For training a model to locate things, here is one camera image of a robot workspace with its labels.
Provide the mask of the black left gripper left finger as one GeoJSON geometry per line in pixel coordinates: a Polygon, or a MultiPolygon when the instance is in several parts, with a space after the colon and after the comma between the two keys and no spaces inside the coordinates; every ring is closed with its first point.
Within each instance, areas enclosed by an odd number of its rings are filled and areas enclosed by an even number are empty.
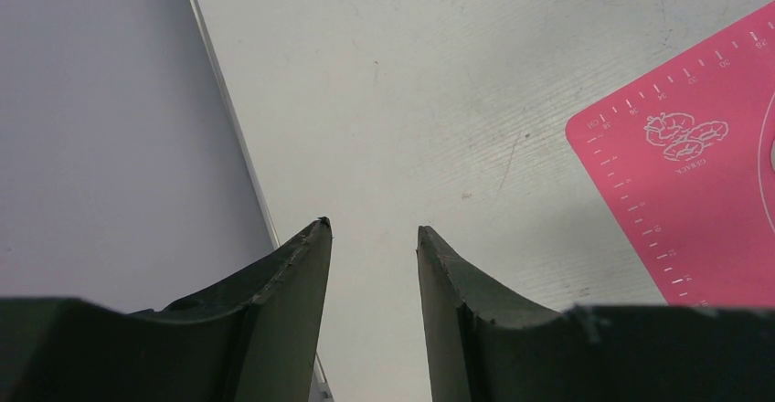
{"type": "Polygon", "coordinates": [[[4,401],[305,401],[332,250],[322,217],[160,311],[1,301],[4,401]]]}

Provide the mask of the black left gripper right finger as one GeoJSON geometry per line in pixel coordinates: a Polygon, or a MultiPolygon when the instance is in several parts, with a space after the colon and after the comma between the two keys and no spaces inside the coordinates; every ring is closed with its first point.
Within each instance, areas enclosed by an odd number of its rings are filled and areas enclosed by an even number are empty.
{"type": "Polygon", "coordinates": [[[436,401],[771,401],[774,312],[576,306],[556,312],[462,258],[417,247],[436,401]]]}

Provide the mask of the pink silicone baking mat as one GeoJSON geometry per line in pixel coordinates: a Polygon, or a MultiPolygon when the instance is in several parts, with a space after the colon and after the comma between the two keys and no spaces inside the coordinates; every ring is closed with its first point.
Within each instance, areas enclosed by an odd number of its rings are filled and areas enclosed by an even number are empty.
{"type": "Polygon", "coordinates": [[[577,113],[565,134],[668,303],[773,306],[773,5],[577,113]]]}

